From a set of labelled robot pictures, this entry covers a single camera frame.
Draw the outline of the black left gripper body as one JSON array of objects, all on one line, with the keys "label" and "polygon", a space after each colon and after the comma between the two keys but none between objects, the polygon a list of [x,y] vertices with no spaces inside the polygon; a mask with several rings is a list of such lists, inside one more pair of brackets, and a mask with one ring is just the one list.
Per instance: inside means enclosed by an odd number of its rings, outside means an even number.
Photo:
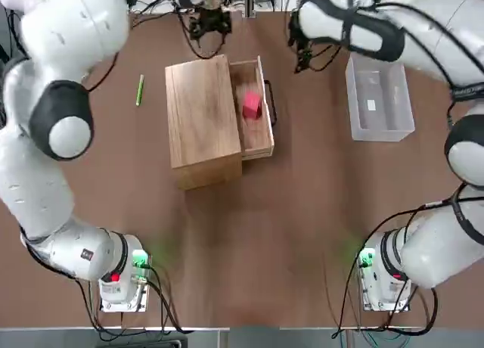
[{"label": "black left gripper body", "polygon": [[221,8],[197,8],[197,18],[202,23],[203,30],[219,30],[219,18],[223,11]]}]

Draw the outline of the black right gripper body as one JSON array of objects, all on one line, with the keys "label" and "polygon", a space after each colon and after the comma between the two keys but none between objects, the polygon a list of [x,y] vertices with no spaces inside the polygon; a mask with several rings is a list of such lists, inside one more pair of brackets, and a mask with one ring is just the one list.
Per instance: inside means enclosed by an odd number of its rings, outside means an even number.
[{"label": "black right gripper body", "polygon": [[295,53],[311,52],[311,41],[303,33],[299,24],[299,12],[292,11],[288,23],[288,46]]}]

